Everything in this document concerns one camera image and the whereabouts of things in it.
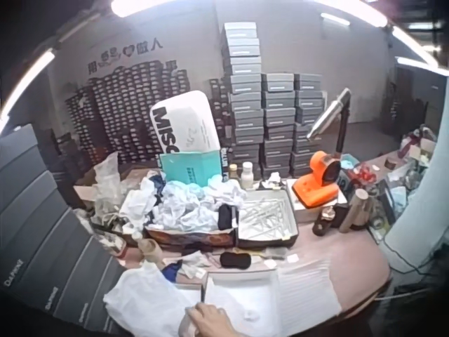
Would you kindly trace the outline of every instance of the white box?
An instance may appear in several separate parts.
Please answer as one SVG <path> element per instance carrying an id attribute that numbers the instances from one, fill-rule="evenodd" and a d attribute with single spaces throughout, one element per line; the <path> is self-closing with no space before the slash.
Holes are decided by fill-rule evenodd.
<path id="1" fill-rule="evenodd" d="M 322 206 L 308 209 L 306 206 L 304 206 L 302 202 L 298 200 L 295 193 L 293 192 L 292 187 L 293 184 L 296 183 L 296 180 L 297 179 L 287 179 L 286 185 L 287 185 L 287 193 L 288 196 L 290 197 L 290 202 L 292 203 L 293 212 L 295 213 L 295 220 L 296 223 L 298 224 L 307 224 L 314 222 L 318 218 L 321 209 L 323 209 L 324 207 L 334 206 L 336 204 L 347 204 L 348 202 L 343 192 L 339 189 L 338 197 L 336 199 Z"/>
<path id="2" fill-rule="evenodd" d="M 204 303 L 225 309 L 239 333 L 251 337 L 281 336 L 276 270 L 210 272 Z"/>

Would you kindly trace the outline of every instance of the fluorescent light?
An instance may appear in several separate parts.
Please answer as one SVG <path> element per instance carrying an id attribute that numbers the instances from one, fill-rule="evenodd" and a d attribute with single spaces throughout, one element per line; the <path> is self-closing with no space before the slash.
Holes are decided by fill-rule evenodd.
<path id="1" fill-rule="evenodd" d="M 3 129 L 5 128 L 6 124 L 8 123 L 8 121 L 9 121 L 9 116 L 0 118 L 0 135 L 1 135 L 1 132 L 3 131 Z"/>
<path id="2" fill-rule="evenodd" d="M 420 56 L 428 65 L 438 67 L 438 61 L 426 52 L 423 47 L 399 27 L 393 27 L 393 36 L 402 41 L 408 48 Z"/>
<path id="3" fill-rule="evenodd" d="M 173 0 L 113 0 L 112 11 L 120 18 L 144 11 Z"/>
<path id="4" fill-rule="evenodd" d="M 434 52 L 436 51 L 439 53 L 441 51 L 441 46 L 434 46 L 433 44 L 427 44 L 422 47 L 425 51 Z"/>
<path id="5" fill-rule="evenodd" d="M 435 22 L 435 29 L 441 29 L 443 23 L 441 21 Z M 432 22 L 411 22 L 407 25 L 409 30 L 421 29 L 421 30 L 432 30 L 434 24 Z"/>
<path id="6" fill-rule="evenodd" d="M 339 18 L 337 16 L 331 15 L 331 14 L 327 14 L 327 13 L 322 13 L 321 17 L 327 20 L 331 20 L 337 23 L 340 23 L 341 25 L 345 25 L 345 26 L 349 26 L 351 23 L 348 20 Z"/>
<path id="7" fill-rule="evenodd" d="M 28 71 L 23 75 L 19 83 L 15 86 L 12 93 L 6 99 L 5 105 L 1 109 L 0 118 L 5 118 L 8 116 L 9 112 L 13 109 L 14 104 L 18 101 L 19 97 L 23 94 L 25 89 L 29 86 L 33 79 L 39 75 L 39 73 L 45 69 L 45 67 L 53 61 L 55 54 L 52 49 L 49 49 L 28 69 Z"/>
<path id="8" fill-rule="evenodd" d="M 424 62 L 411 60 L 410 58 L 396 58 L 396 61 L 401 65 L 410 65 L 411 67 L 429 70 L 430 72 L 435 72 L 437 74 L 449 77 L 449 70 L 438 67 L 432 67 L 431 65 L 428 65 L 427 63 Z"/>
<path id="9" fill-rule="evenodd" d="M 344 11 L 374 27 L 386 27 L 388 24 L 385 15 L 359 0 L 315 0 L 315 2 Z"/>

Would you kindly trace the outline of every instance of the human hand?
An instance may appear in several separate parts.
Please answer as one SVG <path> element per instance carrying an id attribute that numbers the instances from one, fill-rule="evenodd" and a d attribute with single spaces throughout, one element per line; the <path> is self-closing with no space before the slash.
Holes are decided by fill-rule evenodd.
<path id="1" fill-rule="evenodd" d="M 224 309 L 198 303 L 195 308 L 188 308 L 187 314 L 201 337 L 239 337 Z"/>

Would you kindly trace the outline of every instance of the white wall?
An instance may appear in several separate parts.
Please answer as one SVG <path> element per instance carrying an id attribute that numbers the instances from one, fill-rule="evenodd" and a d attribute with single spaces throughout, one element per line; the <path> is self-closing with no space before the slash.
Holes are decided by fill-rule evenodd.
<path id="1" fill-rule="evenodd" d="M 321 12 L 346 18 L 351 26 L 323 21 Z M 220 30 L 224 22 L 236 21 L 257 23 L 264 72 L 322 74 L 330 99 L 350 88 L 350 122 L 379 116 L 395 55 L 416 58 L 383 29 L 310 1 L 177 0 L 125 19 L 102 18 L 62 45 L 48 68 L 61 128 L 70 125 L 64 101 L 75 88 L 121 65 L 176 59 L 181 69 L 187 69 L 192 89 L 208 93 L 207 80 L 222 76 Z M 155 38 L 163 48 L 123 55 L 123 47 L 148 41 L 151 48 Z M 101 54 L 112 47 L 122 53 L 120 60 L 89 74 L 88 64 L 101 62 Z"/>

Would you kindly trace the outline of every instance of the desk surface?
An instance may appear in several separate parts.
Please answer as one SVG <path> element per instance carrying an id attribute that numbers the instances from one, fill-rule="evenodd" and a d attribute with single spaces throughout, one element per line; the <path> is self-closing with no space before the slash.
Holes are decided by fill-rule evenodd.
<path id="1" fill-rule="evenodd" d="M 387 282 L 387 259 L 368 231 L 341 234 L 332 229 L 324 237 L 317 237 L 311 227 L 312 224 L 299 226 L 300 235 L 291 251 L 304 262 L 330 258 L 330 278 L 343 313 L 373 297 Z M 129 268 L 139 267 L 141 257 L 138 249 L 129 249 L 123 262 Z M 263 263 L 257 263 L 251 269 L 267 268 Z M 182 276 L 178 277 L 178 281 L 201 283 L 199 279 L 187 280 Z"/>

